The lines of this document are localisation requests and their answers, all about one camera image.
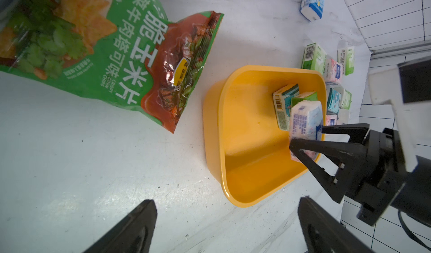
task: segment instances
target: white package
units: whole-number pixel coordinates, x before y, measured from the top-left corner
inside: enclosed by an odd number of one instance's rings
[[[306,140],[321,140],[323,127],[323,112],[320,101],[303,100],[292,107],[290,113],[289,138]],[[318,153],[304,150],[312,160],[317,158]],[[292,160],[301,162],[290,152]]]
[[[340,109],[338,111],[338,120],[337,125],[345,125],[349,123],[350,118],[350,110],[348,109]]]
[[[325,73],[323,78],[326,84],[337,85],[341,84],[341,79],[343,77],[343,66],[333,60],[330,56],[326,56]]]

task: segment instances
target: pink package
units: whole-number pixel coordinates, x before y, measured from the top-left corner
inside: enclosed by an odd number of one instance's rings
[[[326,126],[337,125],[337,115],[326,115]]]
[[[325,83],[334,85],[341,84],[341,78],[343,76],[342,69],[343,66],[340,63],[333,60],[331,57],[327,57],[325,73],[323,74],[323,77],[325,78]]]

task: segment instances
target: chip bag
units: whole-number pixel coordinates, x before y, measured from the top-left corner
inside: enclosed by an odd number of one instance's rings
[[[0,70],[144,113],[170,132],[223,14],[169,22],[159,0],[11,0]]]

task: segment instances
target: yellow basket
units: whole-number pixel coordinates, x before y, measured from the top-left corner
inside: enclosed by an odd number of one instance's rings
[[[208,169],[235,206],[252,206],[307,171],[290,158],[289,132],[278,128],[272,100],[273,92],[292,83],[299,84],[300,93],[317,91],[325,117],[325,81],[317,71],[245,66],[214,84],[205,97]]]

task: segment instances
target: wet wipes pack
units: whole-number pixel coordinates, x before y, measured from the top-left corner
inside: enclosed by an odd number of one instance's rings
[[[292,107],[290,116],[289,138],[306,140],[321,140],[323,129],[323,112],[320,101],[303,100]],[[304,150],[311,159],[315,160],[318,153]],[[292,160],[301,162],[294,153],[290,152]]]

